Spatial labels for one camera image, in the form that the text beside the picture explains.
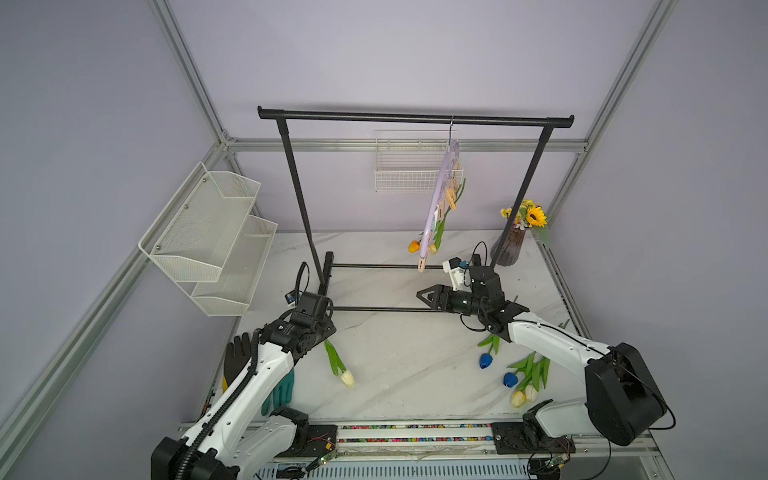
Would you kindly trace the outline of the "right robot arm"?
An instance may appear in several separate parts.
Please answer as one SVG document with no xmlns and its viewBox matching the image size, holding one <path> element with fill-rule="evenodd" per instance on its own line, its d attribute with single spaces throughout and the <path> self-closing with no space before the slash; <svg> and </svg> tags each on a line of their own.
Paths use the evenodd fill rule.
<svg viewBox="0 0 768 480">
<path fill-rule="evenodd" d="M 499 275 L 489 266 L 468 268 L 462 279 L 434 285 L 416 296 L 430 309 L 474 316 L 488 333 L 553 361 L 570 372 L 584 392 L 567 401 L 543 401 L 526 414 L 532 429 L 547 437 L 601 435 L 627 446 L 671 412 L 640 352 L 570 333 L 506 298 Z"/>
</svg>

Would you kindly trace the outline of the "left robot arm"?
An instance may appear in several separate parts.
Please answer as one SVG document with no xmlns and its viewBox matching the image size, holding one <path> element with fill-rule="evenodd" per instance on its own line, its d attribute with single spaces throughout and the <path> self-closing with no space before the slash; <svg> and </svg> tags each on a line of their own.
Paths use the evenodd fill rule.
<svg viewBox="0 0 768 480">
<path fill-rule="evenodd" d="M 150 460 L 152 479 L 255 479 L 275 457 L 301 451 L 309 417 L 287 406 L 248 434 L 262 405 L 314 347 L 336 332 L 333 302 L 307 292 L 297 305 L 253 335 L 251 356 L 233 384 L 179 439 L 164 438 Z"/>
</svg>

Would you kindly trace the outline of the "cream white tulip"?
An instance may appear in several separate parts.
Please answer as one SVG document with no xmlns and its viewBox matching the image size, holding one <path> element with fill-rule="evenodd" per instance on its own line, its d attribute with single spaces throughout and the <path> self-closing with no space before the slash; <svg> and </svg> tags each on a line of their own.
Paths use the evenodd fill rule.
<svg viewBox="0 0 768 480">
<path fill-rule="evenodd" d="M 325 340 L 324 347 L 328 355 L 328 360 L 329 360 L 332 373 L 339 378 L 339 380 L 342 382 L 344 386 L 346 386 L 347 388 L 353 388 L 356 385 L 356 380 L 354 378 L 354 375 L 350 370 L 347 369 L 347 367 L 343 363 L 335 346 L 329 340 Z"/>
</svg>

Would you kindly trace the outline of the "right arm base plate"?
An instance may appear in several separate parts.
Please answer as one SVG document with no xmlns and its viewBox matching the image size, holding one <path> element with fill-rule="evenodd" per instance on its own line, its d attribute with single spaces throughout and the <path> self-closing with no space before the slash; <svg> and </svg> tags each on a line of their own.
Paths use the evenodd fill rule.
<svg viewBox="0 0 768 480">
<path fill-rule="evenodd" d="M 575 452 L 575 447 L 568 435 L 551 437 L 546 434 L 535 418 L 544 406 L 552 400 L 545 400 L 527 411 L 520 421 L 494 422 L 491 424 L 492 440 L 499 455 L 565 453 Z"/>
</svg>

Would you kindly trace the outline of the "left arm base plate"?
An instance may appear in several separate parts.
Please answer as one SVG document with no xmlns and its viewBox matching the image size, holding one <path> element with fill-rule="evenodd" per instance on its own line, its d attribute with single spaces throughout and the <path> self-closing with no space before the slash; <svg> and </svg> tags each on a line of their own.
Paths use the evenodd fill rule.
<svg viewBox="0 0 768 480">
<path fill-rule="evenodd" d="M 268 445 L 284 445 L 285 449 L 277 452 L 275 457 L 310 457 L 319 456 L 328 450 L 327 444 L 334 446 L 338 438 L 338 426 L 335 424 L 316 424 L 310 421 L 307 413 L 290 407 L 280 407 L 267 416 L 265 426 L 274 426 L 276 421 L 288 422 L 295 430 L 290 436 L 290 443 L 283 440 L 285 434 L 275 440 L 272 435 Z"/>
</svg>

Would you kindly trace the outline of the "purple clip hanger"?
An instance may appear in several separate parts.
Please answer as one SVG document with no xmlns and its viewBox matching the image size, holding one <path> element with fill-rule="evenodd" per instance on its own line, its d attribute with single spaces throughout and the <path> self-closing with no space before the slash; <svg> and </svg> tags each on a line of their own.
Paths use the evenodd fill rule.
<svg viewBox="0 0 768 480">
<path fill-rule="evenodd" d="M 418 252 L 418 264 L 417 270 L 423 272 L 427 267 L 427 260 L 429 258 L 428 246 L 430 243 L 430 232 L 435 225 L 435 221 L 438 217 L 438 207 L 442 204 L 442 198 L 448 188 L 453 188 L 456 184 L 459 184 L 456 178 L 456 172 L 459 170 L 460 164 L 460 146 L 459 142 L 453 138 L 453 126 L 455 120 L 451 119 L 449 122 L 449 136 L 446 145 L 446 150 L 443 156 L 440 170 L 435 181 L 435 187 L 433 190 L 432 198 L 429 203 L 429 210 L 425 226 L 421 234 L 421 250 Z"/>
</svg>

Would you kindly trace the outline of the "black clothes rack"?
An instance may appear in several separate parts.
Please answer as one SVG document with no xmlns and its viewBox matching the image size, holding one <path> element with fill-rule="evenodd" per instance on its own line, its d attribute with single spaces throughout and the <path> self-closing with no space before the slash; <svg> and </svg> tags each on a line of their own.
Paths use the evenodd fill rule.
<svg viewBox="0 0 768 480">
<path fill-rule="evenodd" d="M 267 109 L 262 106 L 258 108 L 259 118 L 262 120 L 273 120 L 276 122 L 283 150 L 286 155 L 294 192 L 297 198 L 300 215 L 304 231 L 309 243 L 312 258 L 317 269 L 317 275 L 320 279 L 319 293 L 323 296 L 327 294 L 330 284 L 332 268 L 335 266 L 334 255 L 329 252 L 326 254 L 325 262 L 319 262 L 318 252 L 313 240 L 309 216 L 306 209 L 306 203 L 301 187 L 298 168 L 295 162 L 295 155 L 291 143 L 288 122 L 290 120 L 307 121 L 349 121 L 349 122 L 372 122 L 372 123 L 405 123 L 405 124 L 447 124 L 451 119 L 455 120 L 455 125 L 479 125 L 479 126 L 505 126 L 505 127 L 539 127 L 539 135 L 536 147 L 528 169 L 519 188 L 514 206 L 519 207 L 524 199 L 525 193 L 533 179 L 535 171 L 540 163 L 545 147 L 549 142 L 551 135 L 556 129 L 569 129 L 572 127 L 575 117 L 498 117 L 498 116 L 477 116 L 477 115 L 459 115 L 449 116 L 447 114 L 415 114 L 415 113 L 360 113 L 360 112 L 328 112 L 328 111 L 303 111 L 303 110 L 284 110 Z M 506 342 L 511 341 L 509 325 L 515 320 L 515 317 L 526 313 L 527 308 L 507 300 L 501 290 L 501 281 L 495 272 L 496 260 L 492 257 L 486 265 L 470 265 L 470 292 L 465 293 L 465 313 L 457 314 L 464 316 L 475 316 L 478 318 L 484 329 L 494 335 L 498 335 Z M 421 313 L 437 312 L 431 310 L 427 305 L 419 310 Z"/>
</svg>

